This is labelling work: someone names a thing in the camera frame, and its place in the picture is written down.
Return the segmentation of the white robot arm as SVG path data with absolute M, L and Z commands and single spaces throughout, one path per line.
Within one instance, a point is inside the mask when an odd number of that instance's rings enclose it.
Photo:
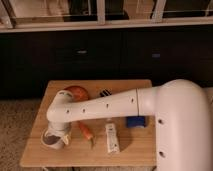
M 69 122 L 153 115 L 158 171 L 213 171 L 213 122 L 205 91 L 183 79 L 84 102 L 60 91 L 47 110 L 54 129 Z

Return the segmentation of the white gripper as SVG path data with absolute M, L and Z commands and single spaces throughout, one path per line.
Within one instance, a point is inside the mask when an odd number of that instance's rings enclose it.
M 63 137 L 67 135 L 71 130 L 71 125 L 69 123 L 60 123 L 60 122 L 50 122 L 48 124 L 48 134 Z

